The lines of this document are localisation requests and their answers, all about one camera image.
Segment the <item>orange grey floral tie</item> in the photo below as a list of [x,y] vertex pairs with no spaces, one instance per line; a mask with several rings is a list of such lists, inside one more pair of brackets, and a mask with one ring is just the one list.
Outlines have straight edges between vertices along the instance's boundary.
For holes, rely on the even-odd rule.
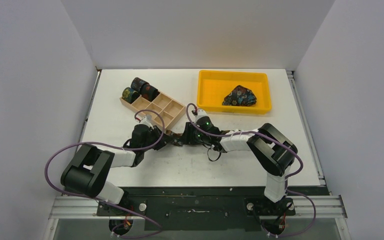
[[171,130],[167,130],[166,133],[164,134],[164,141],[167,144],[170,144],[176,147],[182,147],[183,145],[187,144],[182,133],[175,133]]

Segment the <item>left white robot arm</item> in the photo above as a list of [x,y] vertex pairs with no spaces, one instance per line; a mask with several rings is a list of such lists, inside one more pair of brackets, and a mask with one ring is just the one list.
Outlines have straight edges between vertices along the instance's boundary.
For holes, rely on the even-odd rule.
[[123,149],[82,144],[63,171],[60,183],[69,192],[109,202],[111,211],[124,215],[129,210],[129,201],[123,198],[125,191],[122,188],[107,181],[110,169],[136,167],[150,145],[157,151],[172,142],[173,138],[158,127],[137,124]]

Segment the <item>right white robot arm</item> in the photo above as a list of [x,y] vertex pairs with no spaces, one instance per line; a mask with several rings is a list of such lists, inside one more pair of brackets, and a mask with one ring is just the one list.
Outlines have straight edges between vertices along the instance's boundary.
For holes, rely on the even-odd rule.
[[283,207],[287,178],[298,153],[297,147],[270,123],[250,131],[220,130],[208,116],[188,122],[179,140],[183,145],[203,145],[216,152],[249,151],[266,171],[262,207],[270,215]]

